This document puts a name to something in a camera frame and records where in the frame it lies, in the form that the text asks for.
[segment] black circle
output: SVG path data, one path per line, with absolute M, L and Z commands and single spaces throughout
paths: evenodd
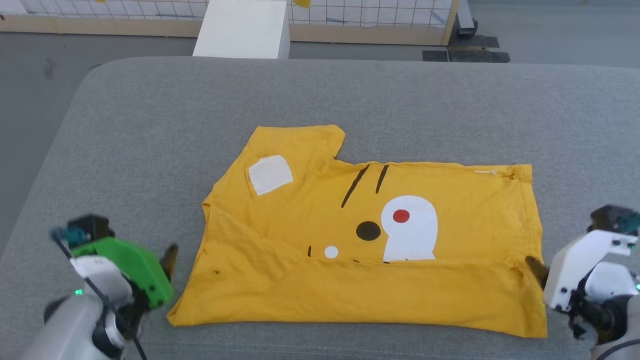
M 380 226 L 373 221 L 363 221 L 356 228 L 356 235 L 364 241 L 375 240 L 380 236 Z

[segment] t-shirt sleeve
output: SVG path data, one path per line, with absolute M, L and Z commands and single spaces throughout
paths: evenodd
M 212 197 L 218 204 L 234 204 L 234 210 L 241 212 L 240 204 L 289 198 L 337 155 L 343 140 L 344 132 L 335 125 L 258 127 L 205 199 L 205 213 Z

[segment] gray fabric surface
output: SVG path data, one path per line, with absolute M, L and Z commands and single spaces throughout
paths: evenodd
M 158 253 L 177 241 L 180 293 L 204 228 L 200 203 L 258 125 L 337 124 L 346 132 L 338 158 L 352 163 L 531 163 L 550 261 L 584 232 L 590 211 L 640 208 L 638 94 L 639 71 L 600 67 L 178 57 L 103 65 L 78 90 L 0 262 L 0 359 L 24 350 L 48 301 L 81 285 L 47 240 L 72 217 L 106 215 L 119 236 Z M 156 311 L 142 344 L 157 360 L 584 359 L 589 344 L 566 323 L 549 313 L 549 338 L 532 340 L 416 325 L 173 328 Z

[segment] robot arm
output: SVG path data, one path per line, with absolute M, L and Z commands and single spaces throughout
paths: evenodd
M 608 254 L 631 255 L 640 215 L 607 205 L 591 218 L 588 233 L 560 250 L 550 268 L 531 257 L 527 263 L 544 289 L 547 306 L 569 315 L 573 335 L 580 339 L 589 333 L 597 335 L 593 359 L 640 359 L 640 295 L 635 276 L 623 265 L 602 261 Z
M 158 260 L 114 238 L 108 223 L 88 215 L 52 232 L 86 286 L 47 306 L 45 327 L 22 360 L 119 359 L 130 341 L 146 359 L 137 339 L 140 320 L 173 296 L 170 279 L 178 248 L 172 245 Z

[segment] black stripe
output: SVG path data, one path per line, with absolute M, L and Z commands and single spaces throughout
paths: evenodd
M 439 61 L 445 63 L 449 61 L 446 51 L 440 50 L 423 50 L 422 61 Z
M 378 178 L 378 185 L 376 186 L 376 193 L 378 193 L 378 191 L 380 190 L 380 185 L 382 185 L 382 180 L 385 179 L 385 175 L 387 174 L 388 168 L 389 168 L 389 165 L 385 165 L 385 167 L 383 167 L 382 171 L 380 172 L 380 177 Z
M 369 164 L 367 164 L 367 166 L 365 166 L 356 176 L 356 178 L 353 180 L 353 183 L 351 184 L 351 187 L 349 188 L 349 190 L 347 191 L 347 195 L 344 196 L 344 200 L 342 201 L 342 205 L 340 205 L 341 208 L 344 208 L 344 205 L 347 203 L 347 200 L 349 200 L 349 196 L 351 196 L 351 193 L 353 192 L 353 190 L 356 188 L 356 185 L 358 184 L 358 182 L 360 181 L 360 179 L 362 178 L 362 176 L 364 175 L 364 173 L 367 171 L 367 169 L 369 168 Z

